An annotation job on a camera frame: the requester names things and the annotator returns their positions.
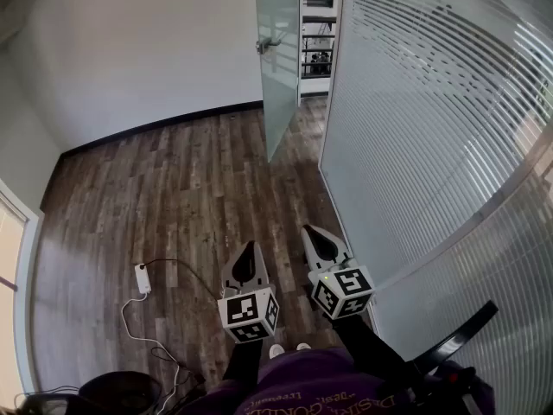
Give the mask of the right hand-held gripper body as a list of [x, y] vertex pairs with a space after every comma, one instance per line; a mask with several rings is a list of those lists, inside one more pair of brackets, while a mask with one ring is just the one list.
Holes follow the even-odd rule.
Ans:
[[355, 259], [308, 274], [311, 298], [329, 319], [343, 319], [366, 310], [373, 289], [369, 272]]

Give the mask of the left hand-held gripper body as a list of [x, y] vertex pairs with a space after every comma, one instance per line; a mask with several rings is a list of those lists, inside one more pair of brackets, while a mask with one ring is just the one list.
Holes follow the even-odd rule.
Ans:
[[279, 304], [273, 284], [247, 292], [225, 284], [217, 305], [222, 327], [236, 343], [264, 340], [275, 334]]

